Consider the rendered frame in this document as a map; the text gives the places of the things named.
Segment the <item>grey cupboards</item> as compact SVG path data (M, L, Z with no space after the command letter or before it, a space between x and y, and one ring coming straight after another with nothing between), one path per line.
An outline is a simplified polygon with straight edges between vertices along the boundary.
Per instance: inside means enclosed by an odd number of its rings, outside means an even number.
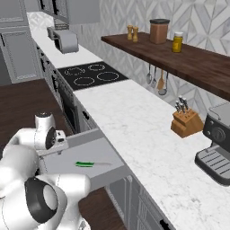
M43 12L67 24L100 21L99 0L24 0L27 12Z
M60 96L58 93L58 82L56 80L57 78L57 71L52 66L51 62L43 52L43 50L40 48L39 45L36 45L36 50L38 52L39 60L40 60L40 66L41 66L41 72L43 77L45 78L47 84L49 85L49 89L53 93L54 97L56 98L57 102L60 102Z

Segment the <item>black coffee machine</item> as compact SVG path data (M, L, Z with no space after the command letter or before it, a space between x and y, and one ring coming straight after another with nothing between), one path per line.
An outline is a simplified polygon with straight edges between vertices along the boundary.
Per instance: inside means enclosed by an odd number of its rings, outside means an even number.
M217 183L230 186L230 102L208 109L203 134L211 145L196 153L195 164Z

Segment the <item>brown jar with black lid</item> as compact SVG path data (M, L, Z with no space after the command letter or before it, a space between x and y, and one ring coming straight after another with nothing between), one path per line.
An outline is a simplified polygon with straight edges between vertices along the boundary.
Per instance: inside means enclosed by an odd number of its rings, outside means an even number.
M168 32L168 19L150 20L150 41L154 44L164 44Z

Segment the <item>green handled knife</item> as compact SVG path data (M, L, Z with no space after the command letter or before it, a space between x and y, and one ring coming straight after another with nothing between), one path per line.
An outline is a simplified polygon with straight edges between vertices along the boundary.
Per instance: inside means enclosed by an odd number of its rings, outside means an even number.
M110 163L96 163L96 162L75 162L77 167L94 167L94 166L111 166Z

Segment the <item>grey lower cupboards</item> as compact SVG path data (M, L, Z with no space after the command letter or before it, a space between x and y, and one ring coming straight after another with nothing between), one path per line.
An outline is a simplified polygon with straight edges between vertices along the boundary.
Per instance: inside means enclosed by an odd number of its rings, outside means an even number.
M58 82L56 80L57 78L57 71L52 66L51 62L43 52L43 50L40 48L39 45L36 45L36 50L38 52L39 60L40 60L40 66L41 66L41 72L43 77L45 78L47 84L49 85L49 89L53 93L54 97L56 98L57 102L60 102L60 96L58 93Z

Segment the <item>silver toaster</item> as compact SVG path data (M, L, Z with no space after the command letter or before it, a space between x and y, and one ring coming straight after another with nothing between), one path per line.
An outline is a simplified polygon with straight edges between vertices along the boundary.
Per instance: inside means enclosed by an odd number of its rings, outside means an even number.
M78 52L78 38L77 35L69 30L54 31L55 47L62 53Z

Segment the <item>black hob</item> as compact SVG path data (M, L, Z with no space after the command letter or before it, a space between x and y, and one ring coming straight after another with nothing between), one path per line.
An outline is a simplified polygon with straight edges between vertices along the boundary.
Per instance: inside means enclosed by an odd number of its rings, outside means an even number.
M58 72L74 91L128 80L122 73L103 61L63 67L59 68Z

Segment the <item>tall grey cupboard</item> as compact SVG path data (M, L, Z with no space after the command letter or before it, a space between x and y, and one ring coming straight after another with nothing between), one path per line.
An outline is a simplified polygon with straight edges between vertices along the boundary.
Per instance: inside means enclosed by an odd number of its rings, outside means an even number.
M0 50L13 84L40 79L24 0L0 0Z

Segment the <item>hanging wooden spatula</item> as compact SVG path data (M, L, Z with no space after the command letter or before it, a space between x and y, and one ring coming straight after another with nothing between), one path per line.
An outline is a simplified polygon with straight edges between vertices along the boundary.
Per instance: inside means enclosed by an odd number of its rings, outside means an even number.
M164 70L161 69L161 76L160 76L160 79L158 81L157 89L162 90L163 88L164 88Z

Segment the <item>open grey drawer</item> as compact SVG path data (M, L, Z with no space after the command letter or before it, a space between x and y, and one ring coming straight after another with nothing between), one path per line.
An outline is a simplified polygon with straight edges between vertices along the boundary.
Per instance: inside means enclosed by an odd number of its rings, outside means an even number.
M105 187L128 176L128 168L99 129L67 138L69 148L41 157L42 173L81 173L91 179L91 190ZM75 162L110 163L111 166L77 167Z

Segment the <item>grey cupboard door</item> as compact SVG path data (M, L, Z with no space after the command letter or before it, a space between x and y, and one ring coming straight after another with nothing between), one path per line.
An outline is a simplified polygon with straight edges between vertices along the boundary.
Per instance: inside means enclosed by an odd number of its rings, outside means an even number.
M106 191L127 230L164 230L162 219L176 230L134 176L111 183Z

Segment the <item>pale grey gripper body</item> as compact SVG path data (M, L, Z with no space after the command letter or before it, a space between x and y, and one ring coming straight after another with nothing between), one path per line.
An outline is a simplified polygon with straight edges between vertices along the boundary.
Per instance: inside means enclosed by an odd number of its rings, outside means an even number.
M50 155L56 152L60 152L63 151L65 149L68 149L68 143L67 141L64 139L63 141L59 141L57 140L56 143L53 145L53 147L51 147L48 150L38 150L37 153L39 156L45 156L45 155Z

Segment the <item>grey upper cupboards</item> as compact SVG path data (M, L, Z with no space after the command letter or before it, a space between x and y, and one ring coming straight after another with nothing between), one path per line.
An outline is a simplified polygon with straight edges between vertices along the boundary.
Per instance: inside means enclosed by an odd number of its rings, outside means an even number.
M43 12L67 24L100 21L99 0L24 0L27 12Z

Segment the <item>hanging metal spoon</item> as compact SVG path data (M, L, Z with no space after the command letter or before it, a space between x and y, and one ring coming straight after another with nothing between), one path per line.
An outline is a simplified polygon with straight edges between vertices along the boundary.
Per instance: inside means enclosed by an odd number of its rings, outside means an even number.
M151 84L151 81L152 81L152 75L151 75L151 64L149 64L148 66L148 73L146 75L146 82L148 84Z

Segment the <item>dark wooden wall shelf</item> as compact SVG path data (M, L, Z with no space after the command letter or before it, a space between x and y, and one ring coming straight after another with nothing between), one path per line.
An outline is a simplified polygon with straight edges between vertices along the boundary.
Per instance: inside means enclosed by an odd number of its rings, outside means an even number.
M101 40L230 102L230 57L186 44L180 53L173 53L171 40L156 45L149 37L140 32L137 43L128 40L127 34Z

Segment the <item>wooden knife block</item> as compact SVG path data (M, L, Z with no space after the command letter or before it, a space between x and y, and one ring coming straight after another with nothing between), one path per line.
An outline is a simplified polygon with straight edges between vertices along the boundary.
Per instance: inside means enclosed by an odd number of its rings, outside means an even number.
M181 95L175 102L175 109L171 130L178 136L188 137L203 130L204 124L200 116L189 107L187 100Z

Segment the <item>yellow jar with white lid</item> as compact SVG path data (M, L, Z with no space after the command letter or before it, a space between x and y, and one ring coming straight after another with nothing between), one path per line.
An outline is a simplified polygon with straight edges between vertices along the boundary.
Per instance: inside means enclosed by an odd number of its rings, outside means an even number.
M172 41L172 51L175 53L181 52L181 44L183 41L183 33L181 31L177 31L174 33L173 41Z

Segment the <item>hanging metal ladle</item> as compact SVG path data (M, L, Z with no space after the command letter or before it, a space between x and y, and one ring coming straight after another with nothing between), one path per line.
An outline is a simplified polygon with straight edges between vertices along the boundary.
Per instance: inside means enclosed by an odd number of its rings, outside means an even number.
M155 66L154 79L153 79L153 81L152 81L152 83L151 83L151 87L152 87L152 88L155 88L155 86L156 86L156 79L155 79L155 77L156 77L156 69L157 69L157 67Z

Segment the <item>hanging metal skimmer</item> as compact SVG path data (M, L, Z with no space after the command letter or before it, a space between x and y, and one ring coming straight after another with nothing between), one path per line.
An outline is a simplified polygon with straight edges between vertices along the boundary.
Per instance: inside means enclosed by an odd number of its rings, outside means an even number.
M159 92L158 92L159 95L163 96L163 95L167 94L168 75L169 75L169 73L167 72L167 74L166 74L166 80L165 80L165 88L159 90Z

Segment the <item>built-in oven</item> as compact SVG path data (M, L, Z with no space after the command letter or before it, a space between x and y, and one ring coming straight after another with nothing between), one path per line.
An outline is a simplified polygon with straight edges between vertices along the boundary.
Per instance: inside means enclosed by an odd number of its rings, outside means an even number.
M57 75L57 89L60 95L66 122L74 134L79 133L81 129L79 125L77 107L74 102L73 91L61 75Z

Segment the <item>grey drawer front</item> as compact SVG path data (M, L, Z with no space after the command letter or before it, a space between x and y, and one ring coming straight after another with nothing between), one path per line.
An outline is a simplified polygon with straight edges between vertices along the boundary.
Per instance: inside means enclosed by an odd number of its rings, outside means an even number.
M87 113L89 119L85 118L82 111L85 111ZM96 123L93 121L93 119L90 117L89 113L86 111L86 109L83 106L79 106L79 119L81 121L82 131L88 131L97 128Z

